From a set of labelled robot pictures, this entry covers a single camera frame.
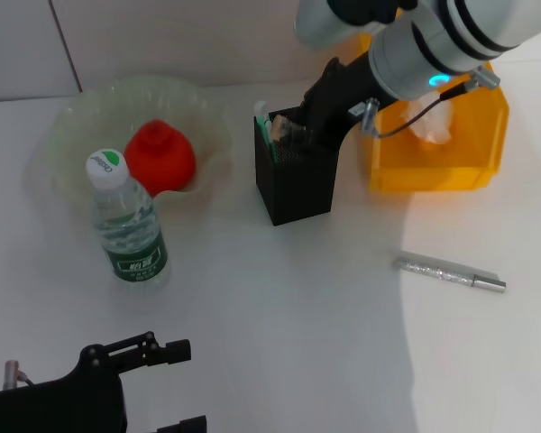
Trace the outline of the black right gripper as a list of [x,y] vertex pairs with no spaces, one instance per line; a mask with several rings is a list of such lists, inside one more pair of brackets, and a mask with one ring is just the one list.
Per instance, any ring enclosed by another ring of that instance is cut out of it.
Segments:
[[329,146],[340,146],[361,121],[349,110],[370,98],[376,99],[381,109],[395,103],[395,97],[375,78],[369,53],[347,65],[331,59],[301,105],[289,111],[289,120],[306,131],[291,139],[291,147],[296,151],[328,151]]

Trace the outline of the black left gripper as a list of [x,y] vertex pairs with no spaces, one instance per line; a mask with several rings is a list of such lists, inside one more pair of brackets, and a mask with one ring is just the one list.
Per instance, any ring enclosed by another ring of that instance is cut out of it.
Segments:
[[[0,432],[125,432],[119,374],[191,360],[187,339],[161,346],[152,331],[84,348],[66,376],[0,391]],[[157,433],[206,433],[206,416],[183,419]]]

